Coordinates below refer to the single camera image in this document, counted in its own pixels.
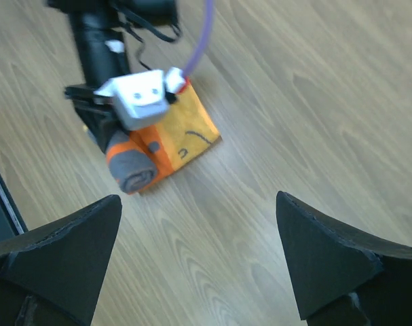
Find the wood grain surface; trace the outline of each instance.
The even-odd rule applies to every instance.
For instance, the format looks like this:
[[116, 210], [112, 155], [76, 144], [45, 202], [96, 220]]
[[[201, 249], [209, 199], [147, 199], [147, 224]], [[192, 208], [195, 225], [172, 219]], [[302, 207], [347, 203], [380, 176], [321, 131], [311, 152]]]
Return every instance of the wood grain surface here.
[[[179, 6], [177, 46], [143, 33], [152, 67], [182, 66], [195, 45], [201, 0]], [[305, 325], [278, 190], [412, 245], [412, 0], [216, 7], [192, 80], [223, 140], [143, 196], [122, 195], [94, 325]], [[62, 97], [81, 81], [61, 13], [0, 1], [0, 171], [30, 229], [119, 194]]]

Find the purple cable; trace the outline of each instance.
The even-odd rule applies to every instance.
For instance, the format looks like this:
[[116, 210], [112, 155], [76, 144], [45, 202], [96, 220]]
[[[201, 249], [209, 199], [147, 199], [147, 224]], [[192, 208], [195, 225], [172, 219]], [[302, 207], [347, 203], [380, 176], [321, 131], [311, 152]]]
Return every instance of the purple cable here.
[[192, 54], [191, 58], [183, 69], [183, 78], [189, 77], [197, 67], [198, 63], [204, 52], [206, 51], [210, 35], [212, 34], [213, 26], [213, 0], [204, 0], [205, 12], [204, 12], [204, 24], [201, 32], [200, 40], [198, 41], [197, 48]]

